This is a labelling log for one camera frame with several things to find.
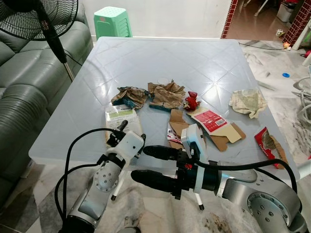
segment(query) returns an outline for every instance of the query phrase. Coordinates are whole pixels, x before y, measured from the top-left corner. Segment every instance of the tile floor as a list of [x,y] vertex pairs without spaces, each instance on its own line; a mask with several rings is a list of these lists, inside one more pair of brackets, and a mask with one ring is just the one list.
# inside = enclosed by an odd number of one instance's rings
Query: tile floor
[[273,7],[273,1],[269,1],[257,17],[254,17],[254,13],[263,1],[252,0],[243,7],[244,2],[238,1],[227,39],[280,41],[276,31],[282,29],[287,32],[288,28],[286,23],[276,17],[277,8]]
[[[280,48],[280,42],[241,41],[244,44]],[[299,51],[263,50],[242,45],[244,55],[258,81],[269,84],[275,91],[261,87],[269,108],[286,138],[296,163],[307,160],[310,154],[310,131],[297,120],[298,97],[291,93],[295,81],[308,75],[301,66]],[[291,77],[283,78],[288,72]],[[1,233],[55,233],[61,220],[54,203],[54,187],[62,175],[61,166],[35,165],[27,179],[20,180],[0,215]],[[81,169],[69,176],[68,206],[72,206],[92,175]],[[298,183],[303,204],[302,215],[311,228],[311,176]],[[214,197],[211,192],[201,195],[206,210],[200,212],[191,192],[183,192],[181,200],[168,193],[152,190],[128,177],[115,202],[109,202],[98,233],[116,233],[127,226],[137,226],[143,233],[260,233],[250,214],[232,203]]]

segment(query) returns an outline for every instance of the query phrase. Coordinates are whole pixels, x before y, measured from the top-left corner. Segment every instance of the table surface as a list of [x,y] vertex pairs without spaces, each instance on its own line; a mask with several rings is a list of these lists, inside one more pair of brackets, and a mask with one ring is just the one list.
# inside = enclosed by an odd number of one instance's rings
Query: table surface
[[[218,151],[207,137],[210,160],[248,164],[266,160],[254,135],[264,127],[284,148],[296,179],[297,167],[289,148],[267,107],[258,119],[236,113],[228,105],[231,93],[241,89],[259,89],[236,40],[158,39],[101,37],[83,64],[72,85],[29,151],[38,164],[64,164],[71,142],[82,133],[105,125],[105,108],[119,91],[117,87],[135,86],[147,89],[147,83],[174,80],[195,91],[201,105],[235,122],[246,134],[244,140],[228,143]],[[166,138],[170,113],[150,108],[148,102],[137,111],[146,145],[168,146]],[[190,124],[194,121],[184,115]],[[106,152],[103,132],[82,138],[73,148],[70,161],[93,163]],[[175,161],[162,161],[145,154],[134,158],[129,167],[148,168],[173,174]],[[288,181],[285,170],[267,166],[265,170]]]

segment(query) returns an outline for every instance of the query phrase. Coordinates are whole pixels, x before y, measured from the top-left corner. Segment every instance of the sofa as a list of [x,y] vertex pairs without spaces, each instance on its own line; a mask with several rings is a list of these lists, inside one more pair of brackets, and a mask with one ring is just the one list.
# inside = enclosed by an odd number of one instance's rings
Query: sofa
[[[65,52],[83,63],[93,48],[84,6],[60,37]],[[74,74],[80,65],[67,57]],[[0,208],[28,165],[28,151],[71,81],[46,41],[0,31]]]

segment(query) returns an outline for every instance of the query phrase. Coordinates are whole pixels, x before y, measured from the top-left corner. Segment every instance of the blue bottle cap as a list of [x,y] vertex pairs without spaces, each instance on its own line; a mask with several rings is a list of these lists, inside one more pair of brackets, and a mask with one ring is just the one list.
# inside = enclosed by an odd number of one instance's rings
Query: blue bottle cap
[[283,73],[282,75],[283,75],[283,77],[285,77],[285,78],[289,78],[289,77],[290,77],[290,75],[289,75],[288,73]]

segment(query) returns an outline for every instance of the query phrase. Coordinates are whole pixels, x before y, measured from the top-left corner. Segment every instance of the green plastic stool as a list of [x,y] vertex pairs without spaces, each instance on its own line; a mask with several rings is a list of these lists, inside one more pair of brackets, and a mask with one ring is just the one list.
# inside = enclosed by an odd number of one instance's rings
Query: green plastic stool
[[101,36],[133,37],[125,9],[108,6],[94,13],[96,38]]

